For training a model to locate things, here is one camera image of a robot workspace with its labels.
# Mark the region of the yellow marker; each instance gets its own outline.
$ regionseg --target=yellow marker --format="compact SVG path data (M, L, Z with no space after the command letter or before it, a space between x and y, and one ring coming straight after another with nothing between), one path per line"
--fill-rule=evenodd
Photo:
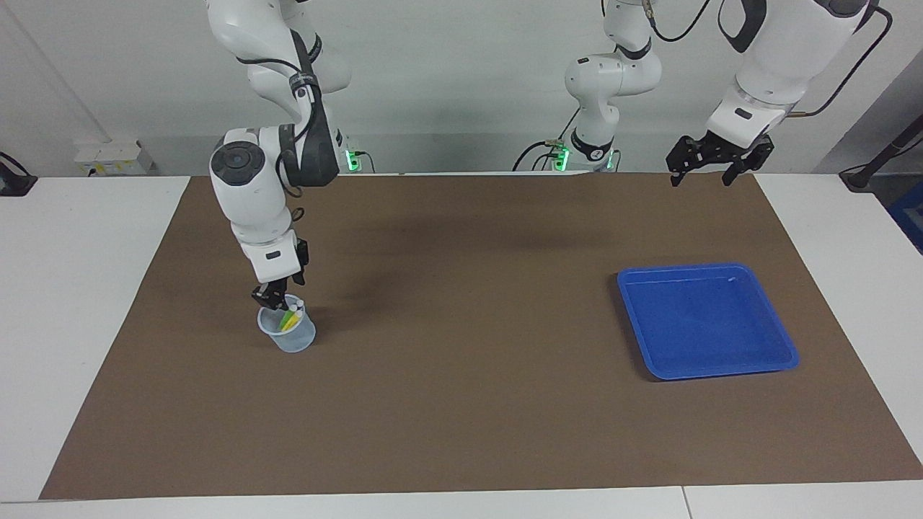
M289 320L294 317L294 312L291 310L286 310L285 315L282 316L282 319L279 321L279 331L281 332L283 328L289 323Z
M299 322L301 322L301 318L297 316L292 317L291 319L289 319L288 322L285 323L285 326L282 327L282 332L288 332L289 330L294 328L295 325L298 324Z

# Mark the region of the power outlet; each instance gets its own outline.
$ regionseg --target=power outlet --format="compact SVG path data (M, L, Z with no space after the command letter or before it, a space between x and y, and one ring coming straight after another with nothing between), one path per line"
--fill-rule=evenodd
M154 161L137 142L82 146L74 158L85 176L153 175Z

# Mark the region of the brown mat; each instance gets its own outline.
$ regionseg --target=brown mat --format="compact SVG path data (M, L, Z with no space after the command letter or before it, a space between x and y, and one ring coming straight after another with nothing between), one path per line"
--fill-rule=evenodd
M923 477L751 176L341 178L304 204L316 343L260 335L194 178L43 499ZM652 380L612 276L709 261L757 273L799 368Z

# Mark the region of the blue tray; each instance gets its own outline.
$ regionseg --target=blue tray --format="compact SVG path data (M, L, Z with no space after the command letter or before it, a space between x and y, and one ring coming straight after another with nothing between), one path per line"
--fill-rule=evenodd
M798 352L749 268L627 269L618 287L644 363L662 380L791 369Z

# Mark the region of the white robotic arm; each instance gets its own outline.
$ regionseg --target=white robotic arm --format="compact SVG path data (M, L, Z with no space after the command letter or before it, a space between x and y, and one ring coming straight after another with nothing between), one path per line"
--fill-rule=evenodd
M209 0L215 37L247 65L257 93L277 103L293 124L227 132L210 160L211 183L234 236L261 286L267 308L282 308L288 278L304 284L307 242L292 229L285 194L327 185L341 166L354 169L345 137L321 102L341 90L349 67L324 48L300 0Z
M615 42L610 54L593 54L570 63L565 84L580 103L570 135L576 163L606 166L618 125L616 97L651 91L660 83L660 58L652 51L652 31L641 0L612 0L605 33Z
M773 142L767 135L789 117L819 75L867 20L877 0L742 0L747 14L739 35L725 34L744 53L744 64L701 140L684 136L666 158L678 186L686 173L712 163L731 163L729 186L738 175L759 170Z

